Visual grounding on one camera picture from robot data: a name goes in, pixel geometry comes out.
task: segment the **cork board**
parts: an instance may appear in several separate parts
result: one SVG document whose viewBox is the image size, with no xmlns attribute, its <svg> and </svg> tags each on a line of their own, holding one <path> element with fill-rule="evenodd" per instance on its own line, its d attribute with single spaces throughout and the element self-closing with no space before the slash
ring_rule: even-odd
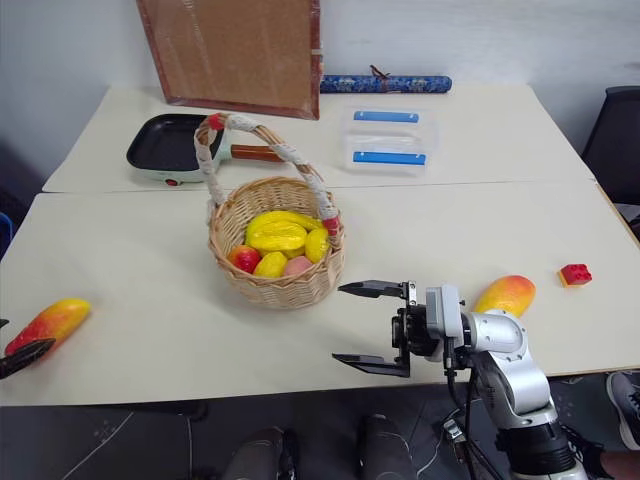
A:
<svg viewBox="0 0 640 480">
<path fill-rule="evenodd" d="M 137 0 L 168 103 L 319 118 L 319 0 Z"/>
</svg>

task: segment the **sneaker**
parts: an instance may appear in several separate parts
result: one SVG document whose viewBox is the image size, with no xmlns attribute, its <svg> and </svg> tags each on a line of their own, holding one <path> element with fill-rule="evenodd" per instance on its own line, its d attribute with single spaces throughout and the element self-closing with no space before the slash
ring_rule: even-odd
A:
<svg viewBox="0 0 640 480">
<path fill-rule="evenodd" d="M 600 454 L 604 451 L 604 445 L 587 440 L 568 425 L 561 423 L 560 428 L 567 437 L 569 450 L 582 464 L 590 479 L 613 478 L 604 471 L 600 463 Z"/>
<path fill-rule="evenodd" d="M 607 393 L 618 411 L 622 441 L 629 450 L 640 450 L 640 392 L 624 373 L 612 373 Z"/>
</svg>

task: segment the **wicker basket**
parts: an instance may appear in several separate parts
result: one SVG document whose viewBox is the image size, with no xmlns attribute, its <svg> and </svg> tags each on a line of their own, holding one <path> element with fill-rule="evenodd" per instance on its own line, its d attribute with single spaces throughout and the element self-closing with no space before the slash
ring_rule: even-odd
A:
<svg viewBox="0 0 640 480">
<path fill-rule="evenodd" d="M 242 185 L 225 198 L 217 183 L 209 150 L 225 128 L 257 135 L 282 160 L 293 163 L 305 182 L 270 177 Z M 267 127 L 242 115 L 219 113 L 208 117 L 196 130 L 194 142 L 198 163 L 211 194 L 209 248 L 229 283 L 249 301 L 270 308 L 301 308 L 326 297 L 335 287 L 344 266 L 344 231 L 339 212 L 315 169 Z M 290 210 L 320 218 L 329 230 L 331 248 L 327 255 L 304 272 L 281 278 L 256 277 L 232 265 L 227 255 L 232 248 L 244 243 L 248 223 L 256 215 L 271 210 Z"/>
</svg>

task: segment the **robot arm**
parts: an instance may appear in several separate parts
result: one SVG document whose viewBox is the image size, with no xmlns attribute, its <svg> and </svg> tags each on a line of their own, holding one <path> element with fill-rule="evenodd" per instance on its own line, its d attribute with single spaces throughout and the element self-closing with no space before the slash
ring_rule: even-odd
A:
<svg viewBox="0 0 640 480">
<path fill-rule="evenodd" d="M 498 428 L 498 447 L 507 453 L 513 478 L 586 480 L 557 422 L 546 376 L 533 361 L 526 329 L 502 310 L 463 314 L 458 289 L 427 288 L 418 304 L 413 281 L 356 282 L 340 287 L 354 295 L 405 300 L 392 318 L 392 345 L 400 355 L 393 363 L 381 357 L 336 355 L 367 373 L 410 376 L 410 353 L 443 361 L 452 389 L 455 370 L 474 368 L 478 392 Z"/>
</svg>

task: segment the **white wrapped basket handle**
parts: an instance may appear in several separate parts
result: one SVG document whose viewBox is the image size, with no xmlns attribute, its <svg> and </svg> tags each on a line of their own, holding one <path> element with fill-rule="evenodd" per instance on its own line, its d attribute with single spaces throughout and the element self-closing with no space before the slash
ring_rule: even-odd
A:
<svg viewBox="0 0 640 480">
<path fill-rule="evenodd" d="M 318 215 L 325 228 L 329 231 L 329 235 L 337 235 L 340 230 L 339 212 L 329 199 L 327 189 L 318 172 L 309 162 L 302 159 L 295 148 L 285 143 L 274 132 L 254 119 L 239 114 L 216 113 L 211 115 L 200 124 L 194 134 L 198 165 L 204 174 L 205 182 L 211 195 L 208 206 L 208 221 L 211 220 L 213 211 L 221 206 L 226 199 L 224 191 L 216 178 L 213 158 L 209 148 L 215 141 L 216 136 L 221 135 L 224 129 L 253 133 L 266 142 L 271 150 L 283 161 L 293 164 L 313 192 L 318 204 Z"/>
</svg>

